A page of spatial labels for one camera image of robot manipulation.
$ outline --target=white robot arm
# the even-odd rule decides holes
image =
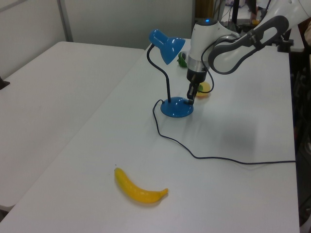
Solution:
[[[187,66],[190,81],[187,93],[189,104],[193,104],[199,83],[206,77],[206,66],[219,74],[230,74],[256,51],[271,44],[293,26],[311,17],[310,0],[272,0],[262,22],[245,36],[226,29],[219,22],[208,19],[194,26]]]

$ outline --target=toy banana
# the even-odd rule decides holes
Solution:
[[[115,179],[124,193],[132,199],[143,203],[157,202],[169,191],[167,188],[162,191],[147,191],[141,189],[133,184],[126,176],[125,172],[118,167],[115,169]]]

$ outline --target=table surface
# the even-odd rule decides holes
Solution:
[[[0,91],[0,209],[10,210],[143,50],[60,42]]]
[[[292,28],[290,39],[294,41],[291,52],[303,52],[305,50],[298,26]]]
[[[184,50],[189,49],[187,40]],[[187,70],[168,66],[172,96],[186,96]],[[288,54],[266,47],[227,76],[185,118],[156,116],[163,134],[197,156],[245,162],[294,159]],[[299,232],[295,164],[245,166],[196,160],[156,131],[152,107],[164,76],[146,52],[12,211],[0,232]],[[154,205],[131,201],[114,180],[169,189]]]

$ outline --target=white wall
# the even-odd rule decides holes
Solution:
[[[146,49],[159,28],[191,38],[194,0],[63,0],[74,42]]]
[[[27,0],[1,11],[0,76],[7,78],[59,41],[65,34],[56,0]]]

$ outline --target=blue lamp shade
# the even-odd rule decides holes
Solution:
[[[167,37],[159,29],[151,31],[149,40],[160,49],[162,59],[167,65],[179,54],[185,44],[184,39]]]

